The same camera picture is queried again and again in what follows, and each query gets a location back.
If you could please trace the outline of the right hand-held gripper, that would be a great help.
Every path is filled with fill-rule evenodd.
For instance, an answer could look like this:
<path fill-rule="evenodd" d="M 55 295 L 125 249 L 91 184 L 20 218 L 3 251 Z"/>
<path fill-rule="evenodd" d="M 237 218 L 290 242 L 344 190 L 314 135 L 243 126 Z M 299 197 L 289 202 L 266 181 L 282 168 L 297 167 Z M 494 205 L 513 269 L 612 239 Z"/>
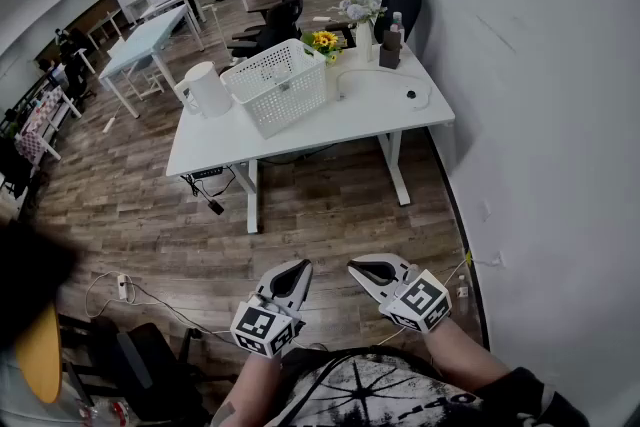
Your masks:
<path fill-rule="evenodd" d="M 428 333 L 451 310 L 446 288 L 396 254 L 359 256 L 349 262 L 348 270 L 380 304 L 379 312 L 401 327 Z"/>

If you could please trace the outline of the yellow round table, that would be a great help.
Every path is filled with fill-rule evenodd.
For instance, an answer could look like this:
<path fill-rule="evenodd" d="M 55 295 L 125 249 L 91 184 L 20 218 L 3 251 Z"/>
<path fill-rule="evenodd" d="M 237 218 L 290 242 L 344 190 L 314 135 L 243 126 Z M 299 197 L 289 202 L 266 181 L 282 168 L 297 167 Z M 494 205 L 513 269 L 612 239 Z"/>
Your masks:
<path fill-rule="evenodd" d="M 62 382 L 61 337 L 58 315 L 49 303 L 15 343 L 21 373 L 43 403 L 58 400 Z"/>

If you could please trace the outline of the black metal railing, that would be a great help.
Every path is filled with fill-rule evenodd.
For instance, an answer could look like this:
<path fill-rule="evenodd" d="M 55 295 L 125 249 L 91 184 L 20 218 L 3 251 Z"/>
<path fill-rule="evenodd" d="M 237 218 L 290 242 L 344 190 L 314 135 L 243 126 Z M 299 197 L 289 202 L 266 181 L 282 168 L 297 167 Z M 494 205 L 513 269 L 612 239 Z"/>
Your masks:
<path fill-rule="evenodd" d="M 15 135 L 24 125 L 28 115 L 34 109 L 36 97 L 49 84 L 46 77 L 39 78 L 18 102 L 0 119 L 0 137 L 8 138 Z"/>

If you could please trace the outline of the white kettle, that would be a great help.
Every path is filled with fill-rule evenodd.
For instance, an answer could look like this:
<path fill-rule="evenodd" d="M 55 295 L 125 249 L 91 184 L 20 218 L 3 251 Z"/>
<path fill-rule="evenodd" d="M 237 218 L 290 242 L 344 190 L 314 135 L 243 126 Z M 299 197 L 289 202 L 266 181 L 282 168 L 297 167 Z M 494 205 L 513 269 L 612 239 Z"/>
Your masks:
<path fill-rule="evenodd" d="M 233 100 L 212 61 L 204 61 L 187 71 L 174 92 L 191 115 L 218 118 L 232 107 Z"/>

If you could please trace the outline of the person's right forearm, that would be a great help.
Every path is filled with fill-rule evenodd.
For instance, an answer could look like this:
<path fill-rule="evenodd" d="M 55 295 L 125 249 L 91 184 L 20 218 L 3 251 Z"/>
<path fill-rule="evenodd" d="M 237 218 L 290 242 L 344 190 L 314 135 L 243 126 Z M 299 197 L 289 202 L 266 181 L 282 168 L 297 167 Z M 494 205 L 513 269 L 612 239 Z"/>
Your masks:
<path fill-rule="evenodd" d="M 424 334 L 423 339 L 442 376 L 452 385 L 468 392 L 476 392 L 511 372 L 449 317 Z"/>

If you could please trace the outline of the white plastic laundry basket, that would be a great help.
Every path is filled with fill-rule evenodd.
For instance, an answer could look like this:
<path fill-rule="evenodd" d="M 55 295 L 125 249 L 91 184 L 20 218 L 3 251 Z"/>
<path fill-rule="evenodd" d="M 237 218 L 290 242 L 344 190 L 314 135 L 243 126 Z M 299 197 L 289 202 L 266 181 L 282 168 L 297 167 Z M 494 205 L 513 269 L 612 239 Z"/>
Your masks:
<path fill-rule="evenodd" d="M 326 104 L 326 58 L 289 39 L 223 72 L 221 81 L 268 139 Z"/>

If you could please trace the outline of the white chair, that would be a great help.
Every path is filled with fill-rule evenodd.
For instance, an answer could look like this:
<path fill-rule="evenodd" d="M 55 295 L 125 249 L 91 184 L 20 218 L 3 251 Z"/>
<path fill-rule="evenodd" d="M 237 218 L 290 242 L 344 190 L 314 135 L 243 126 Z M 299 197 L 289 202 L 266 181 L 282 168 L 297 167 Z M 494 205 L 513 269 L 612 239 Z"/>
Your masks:
<path fill-rule="evenodd" d="M 160 82 L 161 72 L 151 56 L 134 62 L 129 68 L 124 68 L 119 73 L 140 100 L 144 100 L 153 93 L 164 91 Z M 136 86 L 137 80 L 142 80 L 147 85 L 147 89 L 140 91 Z"/>

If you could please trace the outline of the yellow sunflower bouquet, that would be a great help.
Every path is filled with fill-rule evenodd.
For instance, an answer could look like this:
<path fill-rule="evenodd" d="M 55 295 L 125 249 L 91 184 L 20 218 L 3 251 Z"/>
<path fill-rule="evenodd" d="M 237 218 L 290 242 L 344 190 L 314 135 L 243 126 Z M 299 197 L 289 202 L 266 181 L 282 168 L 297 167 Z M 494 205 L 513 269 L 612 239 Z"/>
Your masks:
<path fill-rule="evenodd" d="M 303 33 L 301 41 L 322 54 L 327 66 L 335 64 L 344 51 L 344 48 L 339 44 L 338 36 L 327 30 Z"/>

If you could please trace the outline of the white vase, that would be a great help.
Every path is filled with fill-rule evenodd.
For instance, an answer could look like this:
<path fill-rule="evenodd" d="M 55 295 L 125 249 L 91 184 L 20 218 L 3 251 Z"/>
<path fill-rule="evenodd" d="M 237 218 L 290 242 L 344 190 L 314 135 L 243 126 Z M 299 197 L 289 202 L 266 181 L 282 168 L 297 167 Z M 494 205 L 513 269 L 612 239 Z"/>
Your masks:
<path fill-rule="evenodd" d="M 373 59 L 373 40 L 370 21 L 359 22 L 357 24 L 355 41 L 359 61 L 363 64 L 369 63 Z"/>

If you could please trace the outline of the black white printed t-shirt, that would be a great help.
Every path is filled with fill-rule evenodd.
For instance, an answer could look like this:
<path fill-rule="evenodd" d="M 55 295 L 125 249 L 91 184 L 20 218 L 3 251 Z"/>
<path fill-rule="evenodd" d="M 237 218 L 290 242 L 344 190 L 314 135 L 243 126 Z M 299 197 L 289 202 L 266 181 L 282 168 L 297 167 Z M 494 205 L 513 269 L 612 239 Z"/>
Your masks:
<path fill-rule="evenodd" d="M 468 392 L 392 347 L 294 349 L 269 427 L 590 427 L 525 368 Z"/>

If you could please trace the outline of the pale blue flower bouquet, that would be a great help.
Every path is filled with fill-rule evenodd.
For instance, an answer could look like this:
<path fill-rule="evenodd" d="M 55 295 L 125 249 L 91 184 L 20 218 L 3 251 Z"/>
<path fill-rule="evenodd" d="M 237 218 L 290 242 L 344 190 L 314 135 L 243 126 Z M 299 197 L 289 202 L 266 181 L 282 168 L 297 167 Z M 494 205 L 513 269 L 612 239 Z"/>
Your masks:
<path fill-rule="evenodd" d="M 333 7 L 340 15 L 346 16 L 351 22 L 362 24 L 371 22 L 374 24 L 377 19 L 385 14 L 387 8 L 380 0 L 340 0 Z"/>

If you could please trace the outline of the white desk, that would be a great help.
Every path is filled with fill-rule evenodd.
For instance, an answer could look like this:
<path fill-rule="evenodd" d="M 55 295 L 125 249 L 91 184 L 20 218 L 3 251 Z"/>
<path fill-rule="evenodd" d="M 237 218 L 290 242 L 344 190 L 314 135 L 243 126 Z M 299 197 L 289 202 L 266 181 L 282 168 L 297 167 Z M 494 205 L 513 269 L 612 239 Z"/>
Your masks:
<path fill-rule="evenodd" d="M 206 22 L 206 17 L 199 0 L 167 0 L 166 2 L 149 5 L 147 9 L 136 19 L 136 23 L 144 23 L 155 16 L 163 14 L 175 7 L 186 6 L 187 14 L 198 33 L 202 32 L 201 25 Z"/>

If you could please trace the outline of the person's left forearm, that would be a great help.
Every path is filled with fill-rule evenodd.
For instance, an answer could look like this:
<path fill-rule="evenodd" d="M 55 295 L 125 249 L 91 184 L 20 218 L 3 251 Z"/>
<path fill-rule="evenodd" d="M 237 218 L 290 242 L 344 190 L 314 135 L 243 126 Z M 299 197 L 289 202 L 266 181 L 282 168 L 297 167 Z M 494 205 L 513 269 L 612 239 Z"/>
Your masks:
<path fill-rule="evenodd" d="M 209 427 L 264 427 L 281 373 L 281 356 L 251 353 Z"/>

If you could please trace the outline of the white table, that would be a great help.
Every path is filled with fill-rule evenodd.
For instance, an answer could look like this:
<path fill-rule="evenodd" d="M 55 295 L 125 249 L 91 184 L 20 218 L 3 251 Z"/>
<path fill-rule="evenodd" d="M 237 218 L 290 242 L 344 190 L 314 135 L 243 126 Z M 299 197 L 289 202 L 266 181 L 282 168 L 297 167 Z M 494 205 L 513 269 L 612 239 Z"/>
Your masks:
<path fill-rule="evenodd" d="M 276 135 L 265 139 L 243 107 L 234 105 L 219 118 L 183 112 L 168 160 L 167 176 L 209 168 L 230 168 L 247 195 L 247 231 L 258 230 L 258 162 L 261 159 L 377 137 L 400 205 L 410 202 L 399 168 L 406 130 L 448 124 L 455 115 L 412 52 L 395 70 L 377 61 L 363 64 L 355 50 L 346 51 L 326 71 L 337 98 Z M 415 99 L 407 97 L 413 90 Z"/>

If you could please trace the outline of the light blue table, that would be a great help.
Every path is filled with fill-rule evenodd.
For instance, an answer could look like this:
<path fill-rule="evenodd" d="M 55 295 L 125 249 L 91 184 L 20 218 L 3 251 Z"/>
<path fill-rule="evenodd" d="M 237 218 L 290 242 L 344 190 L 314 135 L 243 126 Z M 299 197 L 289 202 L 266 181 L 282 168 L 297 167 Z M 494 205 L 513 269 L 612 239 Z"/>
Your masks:
<path fill-rule="evenodd" d="M 116 88 L 111 81 L 111 77 L 125 70 L 129 65 L 133 65 L 137 61 L 151 56 L 170 88 L 174 89 L 176 81 L 167 64 L 162 59 L 160 51 L 181 19 L 186 21 L 198 50 L 203 51 L 204 46 L 199 32 L 187 14 L 187 7 L 177 7 L 138 26 L 124 44 L 117 49 L 115 56 L 111 58 L 98 77 L 100 83 L 116 95 L 121 104 L 135 119 L 140 117 L 139 112 Z"/>

